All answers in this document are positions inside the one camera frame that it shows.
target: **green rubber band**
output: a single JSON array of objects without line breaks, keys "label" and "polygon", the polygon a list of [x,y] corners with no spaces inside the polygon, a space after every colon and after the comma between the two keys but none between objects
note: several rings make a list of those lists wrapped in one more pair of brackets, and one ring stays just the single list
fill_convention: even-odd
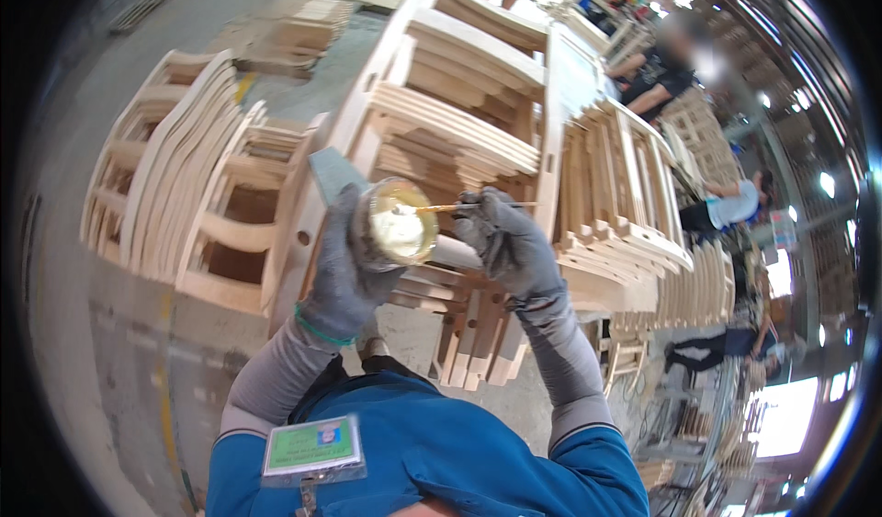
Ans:
[{"label": "green rubber band", "polygon": [[294,306],[294,317],[297,318],[297,321],[300,322],[300,325],[302,325],[307,330],[309,330],[310,333],[312,333],[313,335],[315,335],[319,339],[324,339],[325,341],[333,343],[333,344],[337,345],[338,347],[347,347],[347,346],[351,345],[352,343],[356,342],[356,339],[358,338],[358,336],[356,335],[355,337],[350,337],[348,339],[335,339],[334,337],[328,337],[327,335],[321,333],[315,327],[310,325],[309,322],[307,322],[305,319],[303,319],[303,316],[300,315],[300,302],[298,302]]}]

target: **black t-shirt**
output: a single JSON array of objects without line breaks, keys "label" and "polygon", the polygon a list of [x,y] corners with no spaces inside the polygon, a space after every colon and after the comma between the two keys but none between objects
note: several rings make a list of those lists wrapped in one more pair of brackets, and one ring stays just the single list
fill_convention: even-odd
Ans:
[{"label": "black t-shirt", "polygon": [[662,108],[673,98],[685,92],[686,88],[692,85],[695,71],[686,69],[672,59],[664,59],[656,46],[647,48],[643,55],[646,56],[646,62],[637,70],[628,89],[622,92],[622,104],[628,105],[657,83],[664,86],[671,95],[671,100],[662,102],[640,114],[640,118],[648,123],[655,119],[662,112]]}]

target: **photo on badge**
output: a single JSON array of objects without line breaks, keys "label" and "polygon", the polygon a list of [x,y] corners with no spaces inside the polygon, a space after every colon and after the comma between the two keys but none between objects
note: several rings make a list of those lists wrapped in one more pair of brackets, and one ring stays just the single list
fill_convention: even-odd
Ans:
[{"label": "photo on badge", "polygon": [[318,427],[318,442],[321,445],[331,445],[339,442],[339,422],[323,423]]}]

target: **gray arm sleeve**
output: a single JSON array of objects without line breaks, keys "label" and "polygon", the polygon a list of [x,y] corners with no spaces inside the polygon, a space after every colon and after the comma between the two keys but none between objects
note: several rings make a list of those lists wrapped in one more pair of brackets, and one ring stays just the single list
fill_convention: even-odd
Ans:
[{"label": "gray arm sleeve", "polygon": [[[303,331],[293,316],[288,318],[233,381],[220,435],[233,431],[267,434],[267,426],[283,425],[338,353],[337,346]],[[261,430],[261,423],[266,431]]]},{"label": "gray arm sleeve", "polygon": [[531,299],[519,306],[516,312],[554,408],[548,452],[568,436],[589,427],[615,428],[603,396],[600,364],[566,292]]}]

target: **green id card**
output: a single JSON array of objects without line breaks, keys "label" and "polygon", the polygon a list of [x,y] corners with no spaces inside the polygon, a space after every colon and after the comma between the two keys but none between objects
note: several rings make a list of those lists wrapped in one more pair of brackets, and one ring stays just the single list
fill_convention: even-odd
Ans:
[{"label": "green id card", "polygon": [[302,473],[359,463],[361,446],[353,416],[273,429],[264,475]]}]

